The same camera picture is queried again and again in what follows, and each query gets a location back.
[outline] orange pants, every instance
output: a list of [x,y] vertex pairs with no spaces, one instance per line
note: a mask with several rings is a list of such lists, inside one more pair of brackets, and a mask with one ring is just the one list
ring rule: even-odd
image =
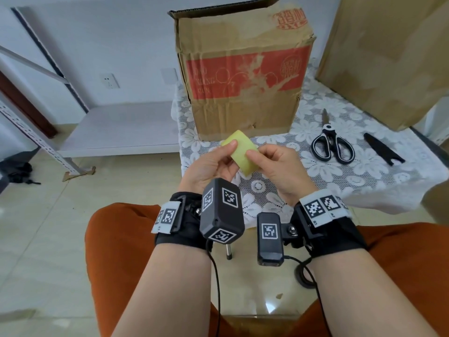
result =
[[[159,206],[111,204],[98,210],[86,231],[87,273],[102,337],[109,337],[154,249],[151,228]],[[363,227],[369,252],[441,336],[449,336],[449,227],[429,223]],[[209,336],[218,312],[210,305]],[[235,336],[221,321],[220,336]],[[316,301],[289,336],[327,336]]]

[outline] scissor blade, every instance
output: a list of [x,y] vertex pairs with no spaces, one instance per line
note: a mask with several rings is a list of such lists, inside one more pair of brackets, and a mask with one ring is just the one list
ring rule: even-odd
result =
[[322,120],[323,120],[323,125],[329,124],[329,115],[327,114],[326,109],[323,110]]

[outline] forearm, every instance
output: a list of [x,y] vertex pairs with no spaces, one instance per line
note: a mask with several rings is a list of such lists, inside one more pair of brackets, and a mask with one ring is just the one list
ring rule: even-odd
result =
[[314,259],[310,268],[337,336],[437,336],[364,249]]
[[112,337],[206,336],[210,264],[205,250],[157,245]]

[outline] white lace tablecloth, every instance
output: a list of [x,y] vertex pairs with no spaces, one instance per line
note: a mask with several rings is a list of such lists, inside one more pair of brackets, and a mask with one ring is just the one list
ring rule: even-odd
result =
[[[349,206],[379,209],[390,214],[415,209],[424,193],[445,181],[447,168],[410,129],[394,132],[314,79],[316,66],[309,64],[303,95],[290,132],[282,135],[253,137],[256,145],[278,144],[294,148],[309,176],[319,188],[329,188]],[[326,108],[330,123],[348,140],[356,152],[351,164],[317,161],[310,143],[321,133],[322,111]],[[182,84],[178,85],[172,115],[179,126],[182,174],[200,155],[217,147],[219,141],[198,139],[190,102]],[[405,163],[390,167],[363,139],[369,132],[396,151]],[[256,225],[260,212],[276,212],[281,222],[289,222],[293,209],[278,196],[274,184],[260,172],[245,177],[240,172],[233,183],[242,192],[246,227]]]

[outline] red label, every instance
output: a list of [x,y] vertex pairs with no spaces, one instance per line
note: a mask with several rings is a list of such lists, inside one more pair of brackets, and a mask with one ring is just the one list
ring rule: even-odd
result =
[[278,21],[279,29],[297,29],[307,23],[306,15],[298,8],[280,11],[273,15],[273,19]]
[[253,96],[300,88],[311,46],[188,60],[194,99]]

